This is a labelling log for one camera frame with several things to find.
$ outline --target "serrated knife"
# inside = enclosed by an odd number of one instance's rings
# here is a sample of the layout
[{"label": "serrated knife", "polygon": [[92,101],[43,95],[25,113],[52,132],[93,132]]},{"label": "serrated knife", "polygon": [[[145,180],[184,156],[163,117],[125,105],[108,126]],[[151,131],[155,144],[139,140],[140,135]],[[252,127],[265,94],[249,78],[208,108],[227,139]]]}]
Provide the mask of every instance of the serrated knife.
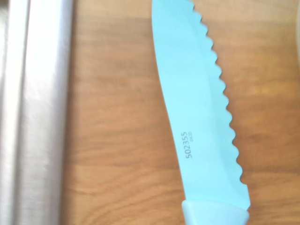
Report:
[{"label": "serrated knife", "polygon": [[228,98],[213,42],[188,0],[153,0],[161,87],[177,151],[187,225],[245,225],[250,206],[232,144]]}]

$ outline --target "light blue knife blade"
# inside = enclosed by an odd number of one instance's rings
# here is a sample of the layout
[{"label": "light blue knife blade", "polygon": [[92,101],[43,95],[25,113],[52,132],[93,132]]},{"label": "light blue knife blade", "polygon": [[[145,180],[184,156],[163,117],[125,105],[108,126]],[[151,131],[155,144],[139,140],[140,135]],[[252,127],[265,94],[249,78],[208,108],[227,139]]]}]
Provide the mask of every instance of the light blue knife blade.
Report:
[{"label": "light blue knife blade", "polygon": [[240,181],[221,69],[200,20],[188,0],[153,0],[155,53],[186,195],[183,211],[187,225],[244,225],[248,188]]}]

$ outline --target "stainless steel object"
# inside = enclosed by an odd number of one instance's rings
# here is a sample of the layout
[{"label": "stainless steel object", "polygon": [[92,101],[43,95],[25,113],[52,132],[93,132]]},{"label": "stainless steel object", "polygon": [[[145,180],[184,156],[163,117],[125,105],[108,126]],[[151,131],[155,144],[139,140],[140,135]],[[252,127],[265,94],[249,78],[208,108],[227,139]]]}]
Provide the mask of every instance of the stainless steel object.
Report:
[{"label": "stainless steel object", "polygon": [[0,127],[0,224],[58,225],[72,0],[11,0]]}]

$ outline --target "wooden surface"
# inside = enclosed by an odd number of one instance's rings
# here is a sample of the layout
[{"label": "wooden surface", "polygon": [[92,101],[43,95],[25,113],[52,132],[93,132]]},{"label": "wooden surface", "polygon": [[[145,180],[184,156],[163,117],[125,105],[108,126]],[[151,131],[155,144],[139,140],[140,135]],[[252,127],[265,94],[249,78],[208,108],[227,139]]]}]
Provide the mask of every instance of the wooden surface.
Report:
[{"label": "wooden surface", "polygon": [[[197,0],[227,84],[249,225],[300,224],[296,0]],[[150,0],[75,6],[62,224],[183,225]]]}]

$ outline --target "light blue handle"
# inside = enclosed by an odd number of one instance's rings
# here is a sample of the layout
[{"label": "light blue handle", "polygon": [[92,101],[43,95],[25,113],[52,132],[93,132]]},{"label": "light blue handle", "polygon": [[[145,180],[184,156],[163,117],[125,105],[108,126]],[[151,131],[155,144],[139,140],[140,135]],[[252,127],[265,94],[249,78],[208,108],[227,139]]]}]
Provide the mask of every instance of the light blue handle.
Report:
[{"label": "light blue handle", "polygon": [[182,202],[186,225],[246,225],[249,213],[239,207],[214,201]]}]

